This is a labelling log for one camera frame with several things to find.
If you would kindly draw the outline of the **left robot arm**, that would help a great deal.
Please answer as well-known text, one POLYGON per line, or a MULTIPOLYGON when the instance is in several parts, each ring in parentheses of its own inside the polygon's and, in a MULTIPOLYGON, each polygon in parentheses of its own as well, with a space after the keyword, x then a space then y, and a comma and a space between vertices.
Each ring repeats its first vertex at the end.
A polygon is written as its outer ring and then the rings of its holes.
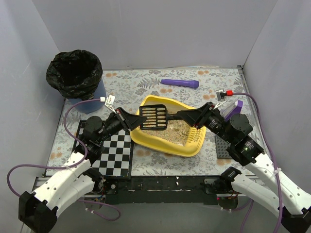
POLYGON ((69 159, 44 184, 19 196, 18 218, 36 233, 48 233, 58 217, 81 196, 95 190, 102 180, 92 168, 104 150, 104 141, 119 131, 132 131, 146 121, 117 108, 103 121, 92 116, 85 122, 78 146, 69 159))

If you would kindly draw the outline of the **yellow litter box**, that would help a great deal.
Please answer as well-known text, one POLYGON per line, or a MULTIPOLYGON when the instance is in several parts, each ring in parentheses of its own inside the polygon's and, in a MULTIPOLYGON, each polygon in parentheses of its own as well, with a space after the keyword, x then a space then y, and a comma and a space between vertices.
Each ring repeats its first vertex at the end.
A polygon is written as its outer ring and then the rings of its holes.
MULTIPOLYGON (((166 97, 157 97, 154 95, 148 95, 144 98, 141 103, 143 105, 151 104, 164 104, 169 110, 186 110, 194 109, 194 107, 181 103, 177 100, 166 98, 166 97)), ((162 139, 160 137, 148 135, 140 128, 136 128, 130 132, 132 140, 144 147, 157 150, 163 153, 182 156, 182 157, 192 157, 195 156, 202 148, 206 128, 201 129, 190 128, 190 132, 187 135, 187 141, 185 145, 178 145, 168 140, 162 139)))

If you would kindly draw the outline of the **black litter scoop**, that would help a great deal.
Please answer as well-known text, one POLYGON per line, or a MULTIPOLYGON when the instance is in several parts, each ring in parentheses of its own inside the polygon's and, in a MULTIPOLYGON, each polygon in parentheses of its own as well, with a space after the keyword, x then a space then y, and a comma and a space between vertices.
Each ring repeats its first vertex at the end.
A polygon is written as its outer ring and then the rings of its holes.
POLYGON ((143 105, 139 115, 147 119, 140 125, 141 130, 164 131, 170 120, 182 120, 177 114, 169 114, 164 104, 143 105))

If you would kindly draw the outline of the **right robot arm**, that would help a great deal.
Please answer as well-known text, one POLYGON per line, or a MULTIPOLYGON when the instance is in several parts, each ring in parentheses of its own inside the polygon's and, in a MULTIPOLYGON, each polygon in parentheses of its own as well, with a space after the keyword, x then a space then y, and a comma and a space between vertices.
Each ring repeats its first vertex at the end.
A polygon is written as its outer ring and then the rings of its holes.
POLYGON ((224 120, 213 103, 208 102, 198 109, 181 110, 177 115, 191 127, 206 127, 229 143, 227 151, 231 158, 255 174, 265 186, 252 181, 236 168, 228 168, 220 179, 237 192, 259 203, 276 217, 291 233, 305 233, 311 226, 311 196, 280 168, 275 166, 264 149, 249 134, 253 128, 244 114, 235 114, 224 120))

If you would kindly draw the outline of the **blue trash bin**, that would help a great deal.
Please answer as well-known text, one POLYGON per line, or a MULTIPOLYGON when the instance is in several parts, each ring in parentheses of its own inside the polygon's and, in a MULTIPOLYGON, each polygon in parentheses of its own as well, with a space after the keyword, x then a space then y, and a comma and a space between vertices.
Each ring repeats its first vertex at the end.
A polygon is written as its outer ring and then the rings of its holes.
MULTIPOLYGON (((103 80, 101 80, 98 84, 98 87, 96 89, 96 91, 93 94, 93 98, 92 99, 99 99, 100 97, 106 97, 106 90, 104 87, 104 82, 103 80)), ((101 109, 101 107, 104 105, 103 102, 98 101, 91 101, 91 102, 85 102, 82 104, 78 104, 77 106, 75 106, 75 108, 84 114, 89 114, 92 112, 95 112, 99 109, 101 109)))

